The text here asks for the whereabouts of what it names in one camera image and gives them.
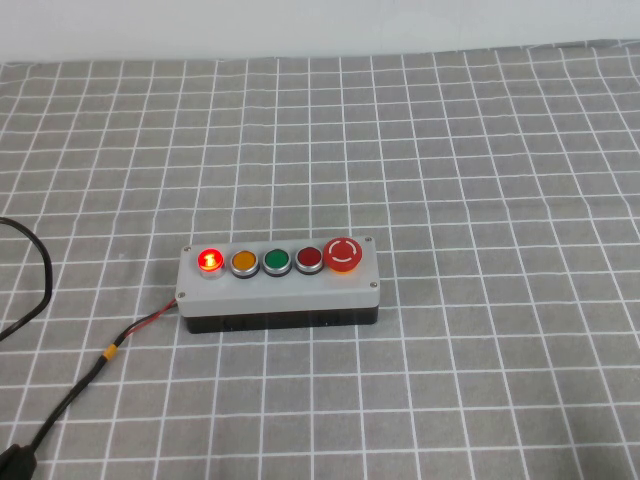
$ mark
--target black wire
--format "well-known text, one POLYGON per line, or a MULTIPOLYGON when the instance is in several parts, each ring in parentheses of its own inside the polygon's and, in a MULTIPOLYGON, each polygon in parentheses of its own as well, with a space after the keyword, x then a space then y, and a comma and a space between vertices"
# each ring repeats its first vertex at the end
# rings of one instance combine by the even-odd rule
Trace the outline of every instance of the black wire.
POLYGON ((51 295, 53 293, 53 266, 51 265, 51 257, 49 256, 49 252, 47 251, 47 247, 40 241, 38 237, 36 237, 35 233, 29 230, 27 227, 22 225, 15 220, 11 220, 10 218, 0 217, 0 224, 8 225, 10 227, 15 228, 20 233, 22 233, 25 237, 31 240, 31 243, 38 249, 40 255, 42 256, 42 261, 44 262, 44 296, 42 300, 36 307, 23 316, 20 320, 13 323, 11 326, 4 329, 0 332, 0 342, 7 338, 9 335, 17 332, 20 328, 24 327, 27 323, 29 323, 34 317, 39 315, 49 302, 51 301, 51 295))
MULTIPOLYGON (((172 307, 168 308, 167 311, 175 307, 176 306, 173 305, 172 307)), ((151 315, 147 315, 146 317, 141 318, 140 320, 129 325, 122 331, 122 333, 120 333, 120 335, 116 337, 116 339, 113 341, 113 344, 116 347, 119 347, 122 342, 124 342, 125 338, 127 338, 127 334, 129 333, 129 331, 131 331, 132 328, 135 328, 141 323, 146 322, 151 317, 157 314, 158 312, 152 313, 151 315)), ((33 448, 34 451, 38 449, 44 437, 47 435, 47 433, 49 433, 51 427, 53 427, 53 425, 56 423, 56 420, 60 418, 60 416, 64 413, 71 402, 73 402, 78 397, 78 395, 80 395, 80 393, 82 393, 82 391, 87 388, 87 386, 96 378, 98 373, 100 373, 100 370, 102 370, 107 362, 107 358, 104 355, 101 355, 94 364, 93 368, 89 370, 89 372, 84 377, 82 377, 78 381, 78 383, 73 386, 69 393, 60 401, 58 406, 53 410, 53 412, 51 412, 51 415, 49 415, 44 421, 44 423, 40 427, 40 430, 38 430, 38 433, 36 433, 36 435, 33 437, 33 440, 31 441, 31 448, 33 448)))
MULTIPOLYGON (((16 321, 10 327, 0 332, 0 341, 2 341, 5 338, 7 338, 9 335, 15 333, 20 328, 25 326, 29 321, 31 321, 34 317, 39 315, 45 308, 47 308, 47 305, 51 301, 51 295, 53 293, 53 266, 51 264, 51 257, 49 256, 47 247, 44 246, 44 244, 40 241, 40 239, 31 230, 29 230, 27 227, 25 227, 21 223, 5 217, 0 217, 0 224, 8 225, 10 227, 15 228, 20 233, 22 233, 25 237, 31 240, 31 243, 33 243, 33 245, 40 252, 40 255, 42 255, 42 261, 44 262, 44 296, 42 300, 33 310, 31 310, 29 313, 23 316, 20 320, 16 321)), ((171 310, 172 308, 175 308, 175 305, 172 305, 170 308, 167 309, 167 311, 171 310)), ((151 315, 147 315, 146 317, 141 318, 140 320, 129 325, 127 328, 125 328, 122 331, 122 333, 120 333, 120 335, 116 337, 116 339, 113 341, 113 344, 116 347, 119 347, 122 344, 122 342, 124 342, 124 340, 127 338, 127 335, 133 328, 137 327, 143 322, 146 322, 147 320, 152 318, 154 315, 157 315, 158 313, 159 312, 155 312, 155 313, 152 313, 151 315)), ((93 365, 91 370, 89 370, 89 372, 84 377, 82 377, 78 381, 78 383, 76 383, 73 386, 73 388, 60 401, 60 403, 58 403, 56 408, 47 417, 47 419, 44 421, 44 423, 42 424, 42 426, 40 427, 36 435, 33 437, 33 440, 31 441, 31 448, 34 451, 37 450, 37 448, 42 443, 42 440, 44 440, 47 433, 49 433, 53 425, 56 423, 58 418, 60 418, 60 416, 64 413, 64 411, 71 404, 71 402, 73 402, 78 397, 78 395, 80 395, 80 393, 82 393, 82 391, 85 388, 87 388, 87 386, 98 376, 98 373, 100 373, 100 370, 102 370, 102 368, 107 364, 108 361, 109 359, 107 359, 107 357, 105 357, 105 355, 102 354, 98 358, 96 363, 93 365)))

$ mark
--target glowing red light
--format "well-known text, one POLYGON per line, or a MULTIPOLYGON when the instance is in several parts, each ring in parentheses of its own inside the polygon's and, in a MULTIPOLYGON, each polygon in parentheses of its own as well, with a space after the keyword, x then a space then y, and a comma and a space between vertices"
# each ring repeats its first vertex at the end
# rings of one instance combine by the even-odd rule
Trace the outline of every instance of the glowing red light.
POLYGON ((213 273, 224 266, 224 257, 219 250, 207 248, 198 255, 198 267, 205 273, 213 273))

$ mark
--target control box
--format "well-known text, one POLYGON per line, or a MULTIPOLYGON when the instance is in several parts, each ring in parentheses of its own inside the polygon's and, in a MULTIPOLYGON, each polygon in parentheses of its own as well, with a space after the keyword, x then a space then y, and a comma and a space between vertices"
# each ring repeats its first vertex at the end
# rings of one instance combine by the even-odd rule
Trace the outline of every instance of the control box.
POLYGON ((375 241, 184 247, 176 299, 191 333, 372 324, 380 304, 375 241))

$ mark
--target white wall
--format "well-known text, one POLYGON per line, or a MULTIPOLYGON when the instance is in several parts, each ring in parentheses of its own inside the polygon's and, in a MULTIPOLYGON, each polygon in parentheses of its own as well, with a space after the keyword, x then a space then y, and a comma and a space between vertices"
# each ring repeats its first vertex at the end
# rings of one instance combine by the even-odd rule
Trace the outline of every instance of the white wall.
POLYGON ((640 38, 638 0, 0 0, 0 61, 327 56, 640 38))

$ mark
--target push button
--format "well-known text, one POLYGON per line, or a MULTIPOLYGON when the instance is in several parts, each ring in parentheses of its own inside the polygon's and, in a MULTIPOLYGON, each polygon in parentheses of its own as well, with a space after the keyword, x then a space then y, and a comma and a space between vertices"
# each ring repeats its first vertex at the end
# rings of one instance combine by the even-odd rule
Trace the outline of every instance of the push button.
POLYGON ((264 271, 272 277, 282 277, 291 270, 291 257, 280 248, 267 252, 262 259, 264 271))
POLYGON ((258 273, 258 268, 258 259, 249 250, 242 250, 231 259, 231 273, 238 278, 251 278, 258 273))
POLYGON ((324 246, 324 262, 337 273, 348 273, 362 260, 362 247, 352 238, 338 237, 324 246))
POLYGON ((315 247, 305 247, 296 253, 296 268, 305 275, 314 275, 322 270, 322 252, 315 247))
POLYGON ((224 267, 224 257, 220 250, 215 248, 207 248, 198 255, 198 268, 200 275, 205 278, 216 277, 221 275, 224 267))

